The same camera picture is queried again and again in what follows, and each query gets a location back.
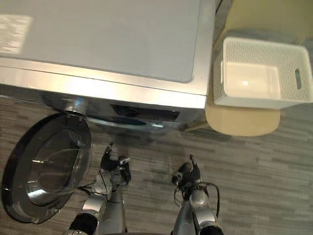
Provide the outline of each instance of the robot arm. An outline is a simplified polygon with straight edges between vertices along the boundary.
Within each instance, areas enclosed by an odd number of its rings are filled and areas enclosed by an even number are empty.
[[[209,205],[206,187],[201,185],[201,174],[191,155],[193,169],[182,166],[176,178],[178,189],[182,192],[183,203],[177,217],[173,235],[224,235]]]

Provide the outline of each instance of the wood-patterned floor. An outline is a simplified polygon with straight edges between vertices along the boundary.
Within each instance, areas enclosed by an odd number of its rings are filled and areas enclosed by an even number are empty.
[[[0,99],[0,105],[2,178],[6,160],[19,138],[54,111],[7,99]],[[203,180],[220,187],[220,224],[226,235],[313,234],[312,104],[285,109],[277,131],[255,138],[225,136],[210,129],[165,134],[95,125],[91,129],[91,172],[98,168],[111,141],[117,154],[132,159],[133,179],[124,191],[130,232],[171,232],[179,211],[173,201],[171,173],[192,153]],[[83,193],[75,192],[59,214],[40,225],[17,223],[1,206],[0,233],[61,234],[84,198]]]

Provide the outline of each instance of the white plastic basket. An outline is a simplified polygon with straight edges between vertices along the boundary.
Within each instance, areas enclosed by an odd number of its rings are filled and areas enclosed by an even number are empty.
[[[213,68],[214,103],[281,109],[313,102],[313,79],[302,46],[227,37]]]

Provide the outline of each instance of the black cable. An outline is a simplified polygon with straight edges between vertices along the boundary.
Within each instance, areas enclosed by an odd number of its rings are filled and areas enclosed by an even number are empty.
[[[223,0],[221,0],[221,1],[220,1],[220,3],[219,3],[219,5],[217,6],[216,11],[215,11],[215,15],[216,15],[216,14],[217,14],[217,12],[219,11],[220,6],[221,6],[222,2],[223,2]]]
[[[219,187],[217,187],[217,185],[215,185],[213,183],[207,183],[206,187],[210,186],[210,185],[213,185],[215,187],[215,189],[216,189],[216,192],[217,192],[216,217],[218,218],[219,217],[219,213],[220,213],[220,190],[219,190]]]

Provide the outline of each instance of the basket handle hole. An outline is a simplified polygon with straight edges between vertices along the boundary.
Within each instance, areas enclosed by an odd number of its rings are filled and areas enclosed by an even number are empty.
[[[296,80],[296,82],[297,82],[297,89],[299,90],[299,89],[301,89],[301,87],[302,87],[299,69],[296,69],[296,70],[294,71],[294,73],[295,73],[295,80]]]

